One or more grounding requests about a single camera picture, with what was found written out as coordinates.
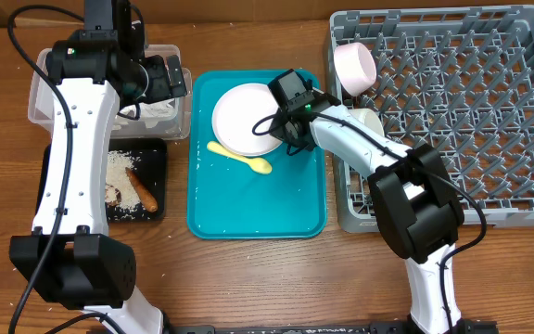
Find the black tray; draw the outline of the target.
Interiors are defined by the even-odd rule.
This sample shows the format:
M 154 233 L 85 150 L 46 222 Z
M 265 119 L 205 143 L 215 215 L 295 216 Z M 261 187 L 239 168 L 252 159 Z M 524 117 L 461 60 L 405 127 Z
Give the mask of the black tray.
M 133 172 L 154 196 L 159 208 L 156 212 L 148 212 L 140 202 L 134 212 L 120 213 L 105 203 L 107 221 L 118 223 L 161 220 L 165 215 L 167 180 L 168 151 L 165 141 L 159 138 L 112 139 L 109 142 L 108 152 L 115 150 L 128 152 L 138 158 L 138 161 L 134 163 Z

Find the yellow plastic spoon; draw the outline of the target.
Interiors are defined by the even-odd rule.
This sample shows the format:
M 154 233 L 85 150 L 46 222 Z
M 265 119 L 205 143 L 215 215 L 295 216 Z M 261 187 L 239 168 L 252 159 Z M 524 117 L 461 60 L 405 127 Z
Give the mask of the yellow plastic spoon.
M 223 147 L 221 144 L 210 141 L 207 144 L 207 149 L 213 153 L 216 153 L 218 155 L 222 155 L 229 159 L 234 159 L 236 161 L 240 161 L 245 163 L 253 172 L 260 173 L 260 174 L 269 174 L 273 171 L 272 165 L 264 158 L 248 158 L 245 156 L 241 156 L 238 154 L 235 154 L 234 152 L 228 150 L 227 148 Z

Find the cream bowl with rice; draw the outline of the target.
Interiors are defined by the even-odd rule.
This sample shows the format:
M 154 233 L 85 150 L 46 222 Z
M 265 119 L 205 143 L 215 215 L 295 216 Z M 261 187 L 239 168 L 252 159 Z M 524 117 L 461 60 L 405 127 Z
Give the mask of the cream bowl with rice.
M 382 122 L 371 109 L 350 109 L 350 114 L 378 135 L 385 136 Z

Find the teal serving tray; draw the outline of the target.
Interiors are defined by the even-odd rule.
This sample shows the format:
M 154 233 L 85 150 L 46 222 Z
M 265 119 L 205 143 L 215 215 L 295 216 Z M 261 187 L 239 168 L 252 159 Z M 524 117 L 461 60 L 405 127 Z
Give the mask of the teal serving tray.
M 327 221 L 324 151 L 266 154 L 267 175 L 208 151 L 219 98 L 239 84 L 267 84 L 277 70 L 209 71 L 192 93 L 186 221 L 204 239 L 312 238 Z

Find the grey dishwasher rack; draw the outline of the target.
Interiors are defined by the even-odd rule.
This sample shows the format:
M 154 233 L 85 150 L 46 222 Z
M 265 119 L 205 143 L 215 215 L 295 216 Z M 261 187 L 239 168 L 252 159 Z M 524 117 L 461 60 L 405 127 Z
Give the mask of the grey dishwasher rack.
M 465 220 L 534 226 L 534 6 L 348 10 L 329 20 L 330 49 L 362 43 L 375 85 L 351 97 L 392 140 L 436 148 L 469 196 Z

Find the brown food piece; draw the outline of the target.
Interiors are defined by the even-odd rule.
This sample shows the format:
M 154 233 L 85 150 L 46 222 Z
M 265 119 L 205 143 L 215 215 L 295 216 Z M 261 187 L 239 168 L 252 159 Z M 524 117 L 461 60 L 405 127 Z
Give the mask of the brown food piece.
M 105 203 L 109 207 L 115 207 L 121 203 L 121 192 L 114 186 L 106 184 Z

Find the spilled white rice pile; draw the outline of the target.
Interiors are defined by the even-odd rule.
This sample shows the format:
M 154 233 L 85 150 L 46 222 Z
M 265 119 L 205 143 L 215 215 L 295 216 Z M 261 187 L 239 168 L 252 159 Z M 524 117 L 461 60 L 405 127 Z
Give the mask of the spilled white rice pile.
M 138 158 L 128 152 L 115 150 L 108 153 L 106 184 L 116 187 L 121 192 L 121 203 L 111 209 L 117 209 L 120 213 L 134 212 L 140 204 L 140 199 L 135 193 L 125 169 L 135 170 L 134 163 Z

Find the brown sausage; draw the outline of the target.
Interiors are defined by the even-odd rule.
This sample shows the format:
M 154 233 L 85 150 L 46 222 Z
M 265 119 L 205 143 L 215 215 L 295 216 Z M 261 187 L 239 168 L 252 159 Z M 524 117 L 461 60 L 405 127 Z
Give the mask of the brown sausage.
M 159 208 L 158 202 L 150 191 L 142 184 L 132 169 L 126 168 L 125 173 L 137 194 L 144 209 L 148 212 L 156 212 Z

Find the pink plate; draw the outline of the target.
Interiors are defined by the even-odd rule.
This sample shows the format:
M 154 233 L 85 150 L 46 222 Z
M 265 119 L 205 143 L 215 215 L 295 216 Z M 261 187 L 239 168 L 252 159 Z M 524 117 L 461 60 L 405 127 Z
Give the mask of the pink plate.
M 220 97 L 212 112 L 212 130 L 219 143 L 247 157 L 262 156 L 282 141 L 272 135 L 254 135 L 252 129 L 265 117 L 273 116 L 278 105 L 263 83 L 244 83 Z

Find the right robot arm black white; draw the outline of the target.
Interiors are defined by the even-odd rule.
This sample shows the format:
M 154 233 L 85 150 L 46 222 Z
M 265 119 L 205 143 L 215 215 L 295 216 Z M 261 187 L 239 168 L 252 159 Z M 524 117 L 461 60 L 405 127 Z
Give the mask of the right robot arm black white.
M 288 155 L 316 147 L 341 158 L 367 180 L 377 228 L 406 263 L 412 305 L 407 333 L 494 333 L 493 323 L 464 320 L 455 300 L 452 258 L 464 223 L 462 202 L 439 152 L 395 142 L 369 129 L 334 96 L 296 71 L 276 76 L 268 89 L 277 103 L 267 116 L 271 135 Z

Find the white napkin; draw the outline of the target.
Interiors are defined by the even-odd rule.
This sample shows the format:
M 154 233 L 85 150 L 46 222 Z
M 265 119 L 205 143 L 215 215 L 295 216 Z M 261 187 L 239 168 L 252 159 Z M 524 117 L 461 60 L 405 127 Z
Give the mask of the white napkin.
M 168 99 L 153 104 L 139 103 L 125 107 L 115 117 L 118 122 L 126 123 L 134 121 L 139 114 L 139 121 L 143 121 L 147 127 L 154 127 L 158 122 L 173 119 L 177 114 L 178 103 L 175 99 Z

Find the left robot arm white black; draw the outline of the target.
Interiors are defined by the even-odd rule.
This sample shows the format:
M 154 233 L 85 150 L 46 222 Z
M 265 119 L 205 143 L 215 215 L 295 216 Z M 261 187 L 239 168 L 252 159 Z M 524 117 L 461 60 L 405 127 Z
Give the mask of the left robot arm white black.
M 83 26 L 57 41 L 36 74 L 53 95 L 54 130 L 40 204 L 9 258 L 27 292 L 94 318 L 112 333 L 168 333 L 168 317 L 136 286 L 133 249 L 108 233 L 108 146 L 128 106 L 186 96 L 176 56 L 145 53 L 145 23 L 127 1 L 88 1 Z

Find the pink bowl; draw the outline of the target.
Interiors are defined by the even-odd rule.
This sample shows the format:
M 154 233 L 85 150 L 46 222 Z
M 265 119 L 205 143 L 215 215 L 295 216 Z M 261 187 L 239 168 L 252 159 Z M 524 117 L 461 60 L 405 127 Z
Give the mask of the pink bowl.
M 351 96 L 358 96 L 375 84 L 375 61 L 364 44 L 340 45 L 335 49 L 333 59 L 337 78 Z

